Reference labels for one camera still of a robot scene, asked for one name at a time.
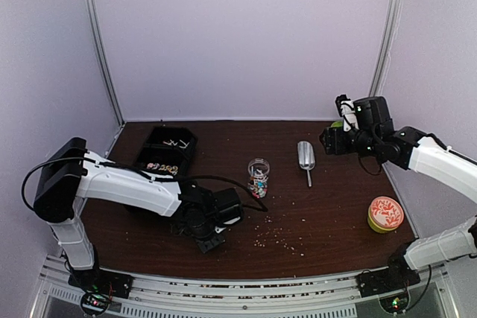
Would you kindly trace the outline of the metal scoop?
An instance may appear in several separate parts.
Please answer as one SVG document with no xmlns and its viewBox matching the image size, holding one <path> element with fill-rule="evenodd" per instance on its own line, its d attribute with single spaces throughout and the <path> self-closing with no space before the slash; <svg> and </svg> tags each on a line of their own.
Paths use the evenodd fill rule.
<svg viewBox="0 0 477 318">
<path fill-rule="evenodd" d="M 311 171 L 315 168 L 315 152 L 312 144 L 308 141 L 297 143 L 298 163 L 301 169 L 306 172 L 308 187 L 312 187 Z"/>
</svg>

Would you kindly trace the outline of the clear plastic jar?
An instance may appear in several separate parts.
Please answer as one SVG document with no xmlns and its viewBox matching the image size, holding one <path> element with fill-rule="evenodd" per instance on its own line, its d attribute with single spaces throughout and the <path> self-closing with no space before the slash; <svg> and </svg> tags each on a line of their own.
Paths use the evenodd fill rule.
<svg viewBox="0 0 477 318">
<path fill-rule="evenodd" d="M 248 164 L 249 181 L 248 189 L 253 196 L 262 199 L 268 192 L 268 175 L 270 173 L 270 165 L 267 160 L 256 158 Z"/>
</svg>

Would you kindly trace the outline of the black three-compartment candy bin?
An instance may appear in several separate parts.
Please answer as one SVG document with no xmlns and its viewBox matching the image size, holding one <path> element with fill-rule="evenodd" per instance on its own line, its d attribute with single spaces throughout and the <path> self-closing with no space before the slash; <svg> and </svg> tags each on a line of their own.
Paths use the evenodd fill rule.
<svg viewBox="0 0 477 318">
<path fill-rule="evenodd" d="M 181 150 L 177 147 L 164 145 L 164 140 L 190 141 L 187 149 Z M 187 175 L 192 158 L 195 154 L 195 148 L 198 143 L 197 136 L 185 127 L 154 127 L 146 138 L 138 156 L 133 162 L 133 166 L 142 170 L 147 170 L 146 165 L 150 162 L 157 162 L 165 165 L 176 165 L 179 171 L 176 175 L 162 171 L 153 171 L 161 175 L 170 175 L 173 177 Z"/>
</svg>

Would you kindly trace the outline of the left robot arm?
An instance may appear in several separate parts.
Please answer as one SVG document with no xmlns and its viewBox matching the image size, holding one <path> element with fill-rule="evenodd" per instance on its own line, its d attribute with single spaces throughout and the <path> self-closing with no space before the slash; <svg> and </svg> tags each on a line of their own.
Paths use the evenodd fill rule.
<svg viewBox="0 0 477 318">
<path fill-rule="evenodd" d="M 33 202 L 35 214 L 52 229 L 57 242 L 78 271 L 79 280 L 91 291 L 107 285 L 94 245 L 80 219 L 80 203 L 100 199 L 143 209 L 171 218 L 191 235 L 202 252 L 223 241 L 221 233 L 240 223 L 244 208 L 234 188 L 210 191 L 194 177 L 170 177 L 112 162 L 86 149 L 86 140 L 74 137 L 40 172 Z"/>
</svg>

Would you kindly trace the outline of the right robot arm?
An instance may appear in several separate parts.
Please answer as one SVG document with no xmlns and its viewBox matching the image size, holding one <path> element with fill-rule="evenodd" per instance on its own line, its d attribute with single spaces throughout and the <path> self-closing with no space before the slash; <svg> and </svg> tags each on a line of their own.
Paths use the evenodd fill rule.
<svg viewBox="0 0 477 318">
<path fill-rule="evenodd" d="M 328 155 L 357 153 L 379 164 L 390 162 L 403 170 L 431 177 L 472 201 L 476 200 L 476 161 L 446 146 L 436 135 L 413 127 L 394 129 L 384 97 L 355 101 L 346 95 L 335 99 L 343 124 L 326 127 L 320 142 Z M 476 219 L 433 236 L 406 244 L 390 258 L 382 283 L 395 290 L 411 276 L 411 270 L 456 258 L 476 256 Z"/>
</svg>

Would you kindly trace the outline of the green saucer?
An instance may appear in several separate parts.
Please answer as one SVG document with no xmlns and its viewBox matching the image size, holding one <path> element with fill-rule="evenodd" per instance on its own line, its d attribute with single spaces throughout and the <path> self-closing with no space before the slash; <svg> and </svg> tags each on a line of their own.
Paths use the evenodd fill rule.
<svg viewBox="0 0 477 318">
<path fill-rule="evenodd" d="M 343 121 L 334 121 L 331 124 L 331 128 L 342 128 L 344 126 Z"/>
</svg>

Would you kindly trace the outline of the swirl lollipops pile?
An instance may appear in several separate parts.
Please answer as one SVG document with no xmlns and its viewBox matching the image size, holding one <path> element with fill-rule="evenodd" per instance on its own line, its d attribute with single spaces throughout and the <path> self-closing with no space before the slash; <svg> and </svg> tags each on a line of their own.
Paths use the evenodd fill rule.
<svg viewBox="0 0 477 318">
<path fill-rule="evenodd" d="M 179 171 L 179 167 L 176 165 L 165 165 L 157 162 L 150 162 L 146 165 L 146 168 L 150 171 L 162 171 L 170 173 L 170 175 L 176 175 Z"/>
</svg>

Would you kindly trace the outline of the green bowl with red lid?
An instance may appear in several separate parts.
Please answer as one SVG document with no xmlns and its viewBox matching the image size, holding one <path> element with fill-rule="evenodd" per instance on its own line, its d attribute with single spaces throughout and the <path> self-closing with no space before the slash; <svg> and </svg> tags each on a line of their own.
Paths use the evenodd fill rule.
<svg viewBox="0 0 477 318">
<path fill-rule="evenodd" d="M 380 234 L 398 229 L 404 218 L 402 206 L 390 197 L 376 197 L 368 207 L 367 223 L 374 232 Z"/>
</svg>

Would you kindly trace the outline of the small round lollipops pile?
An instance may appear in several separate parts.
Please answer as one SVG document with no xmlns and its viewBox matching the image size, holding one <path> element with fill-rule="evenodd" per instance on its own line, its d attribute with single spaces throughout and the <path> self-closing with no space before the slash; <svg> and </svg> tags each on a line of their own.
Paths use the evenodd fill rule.
<svg viewBox="0 0 477 318">
<path fill-rule="evenodd" d="M 169 139 L 169 140 L 164 140 L 162 143 L 169 147 L 180 148 L 181 150 L 187 149 L 188 146 L 190 145 L 190 141 L 184 141 L 182 139 L 179 139 L 179 140 Z"/>
</svg>

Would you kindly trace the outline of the right aluminium frame post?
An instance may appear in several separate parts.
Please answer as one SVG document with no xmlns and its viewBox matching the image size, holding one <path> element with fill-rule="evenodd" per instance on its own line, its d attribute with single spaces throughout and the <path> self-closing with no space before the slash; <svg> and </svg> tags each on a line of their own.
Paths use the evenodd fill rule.
<svg viewBox="0 0 477 318">
<path fill-rule="evenodd" d="M 382 35 L 382 41 L 376 61 L 376 67 L 371 81 L 369 96 L 377 96 L 382 93 L 386 71 L 390 58 L 391 46 L 397 33 L 402 0 L 389 0 L 388 11 L 385 19 L 385 27 Z"/>
</svg>

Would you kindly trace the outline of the aluminium frame post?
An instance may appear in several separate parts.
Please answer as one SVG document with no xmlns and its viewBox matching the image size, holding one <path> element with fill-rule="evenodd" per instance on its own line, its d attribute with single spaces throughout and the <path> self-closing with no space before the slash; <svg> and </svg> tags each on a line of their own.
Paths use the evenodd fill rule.
<svg viewBox="0 0 477 318">
<path fill-rule="evenodd" d="M 382 93 L 386 71 L 390 58 L 391 46 L 397 33 L 402 0 L 389 0 L 388 11 L 385 19 L 385 27 L 382 35 L 382 41 L 376 61 L 376 67 L 371 81 L 369 96 L 377 96 Z"/>
<path fill-rule="evenodd" d="M 100 24 L 98 21 L 95 0 L 85 0 L 85 3 L 101 78 L 106 89 L 108 100 L 113 109 L 113 114 L 115 116 L 116 122 L 121 127 L 125 124 L 125 120 L 120 108 L 116 89 L 113 85 L 113 80 L 111 78 L 110 68 L 107 62 L 107 55 L 104 48 L 104 42 L 101 35 Z"/>
</svg>

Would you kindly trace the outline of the front aluminium rail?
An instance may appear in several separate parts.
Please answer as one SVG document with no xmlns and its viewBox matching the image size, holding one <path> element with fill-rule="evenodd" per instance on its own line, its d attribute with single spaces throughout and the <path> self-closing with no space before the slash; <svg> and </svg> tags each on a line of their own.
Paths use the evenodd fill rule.
<svg viewBox="0 0 477 318">
<path fill-rule="evenodd" d="M 420 283 L 363 296 L 357 272 L 292 279 L 212 280 L 133 275 L 127 298 L 94 307 L 69 284 L 63 258 L 40 271 L 30 317 L 459 317 L 442 267 Z"/>
</svg>

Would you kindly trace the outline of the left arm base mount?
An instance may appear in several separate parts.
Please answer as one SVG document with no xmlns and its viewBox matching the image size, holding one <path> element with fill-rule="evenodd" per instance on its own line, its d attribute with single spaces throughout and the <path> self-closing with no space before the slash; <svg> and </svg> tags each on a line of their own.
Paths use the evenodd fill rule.
<svg viewBox="0 0 477 318">
<path fill-rule="evenodd" d="M 87 317 L 98 317 L 116 303 L 114 298 L 127 299 L 133 284 L 132 275 L 103 270 L 99 267 L 98 251 L 93 247 L 94 264 L 90 270 L 76 270 L 71 267 L 69 257 L 64 267 L 69 272 L 68 284 L 83 291 L 80 309 Z"/>
</svg>

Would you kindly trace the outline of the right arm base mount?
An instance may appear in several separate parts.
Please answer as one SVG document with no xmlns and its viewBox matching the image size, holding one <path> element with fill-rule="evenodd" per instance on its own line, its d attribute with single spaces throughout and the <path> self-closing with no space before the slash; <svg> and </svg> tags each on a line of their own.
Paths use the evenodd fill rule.
<svg viewBox="0 0 477 318">
<path fill-rule="evenodd" d="M 394 316 L 408 313 L 422 298 L 429 287 L 430 279 L 426 283 L 421 296 L 411 302 L 409 288 L 421 282 L 417 270 L 409 267 L 405 260 L 407 249 L 411 242 L 403 244 L 389 257 L 388 266 L 379 270 L 363 270 L 356 276 L 361 297 L 384 295 L 381 298 L 381 308 Z"/>
</svg>

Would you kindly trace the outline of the left aluminium frame post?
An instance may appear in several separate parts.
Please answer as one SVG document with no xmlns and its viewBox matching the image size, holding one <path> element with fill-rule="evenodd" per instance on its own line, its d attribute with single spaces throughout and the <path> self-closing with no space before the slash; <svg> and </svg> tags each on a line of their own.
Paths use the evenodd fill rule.
<svg viewBox="0 0 477 318">
<path fill-rule="evenodd" d="M 113 114 L 115 116 L 116 122 L 121 127 L 125 124 L 125 120 L 120 108 L 116 89 L 113 85 L 113 80 L 111 78 L 110 68 L 107 62 L 107 55 L 104 48 L 104 42 L 101 35 L 100 24 L 98 21 L 95 0 L 85 0 L 85 3 L 101 78 L 106 89 L 108 100 L 113 109 Z"/>
</svg>

